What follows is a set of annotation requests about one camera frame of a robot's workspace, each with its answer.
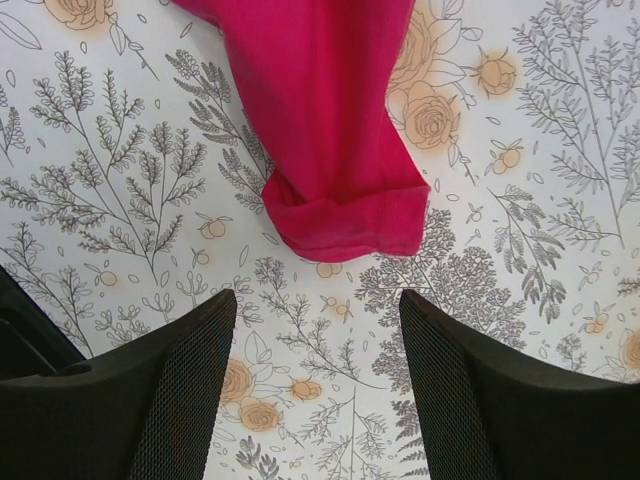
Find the magenta t shirt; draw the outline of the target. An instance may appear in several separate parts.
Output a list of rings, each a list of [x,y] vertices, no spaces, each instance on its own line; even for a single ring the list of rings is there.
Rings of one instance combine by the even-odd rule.
[[[218,27],[250,126],[275,169],[262,198],[317,262],[412,256],[429,185],[385,107],[410,1],[186,1]]]

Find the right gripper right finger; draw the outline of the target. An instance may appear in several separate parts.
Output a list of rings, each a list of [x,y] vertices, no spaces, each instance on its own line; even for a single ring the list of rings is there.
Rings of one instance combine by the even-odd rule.
[[[638,478],[637,384],[537,360],[412,290],[400,319],[431,478]]]

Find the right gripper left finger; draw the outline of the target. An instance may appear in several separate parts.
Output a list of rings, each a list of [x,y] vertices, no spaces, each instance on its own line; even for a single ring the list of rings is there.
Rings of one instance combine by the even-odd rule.
[[[202,478],[235,322],[222,290],[91,360],[2,381],[2,478]]]

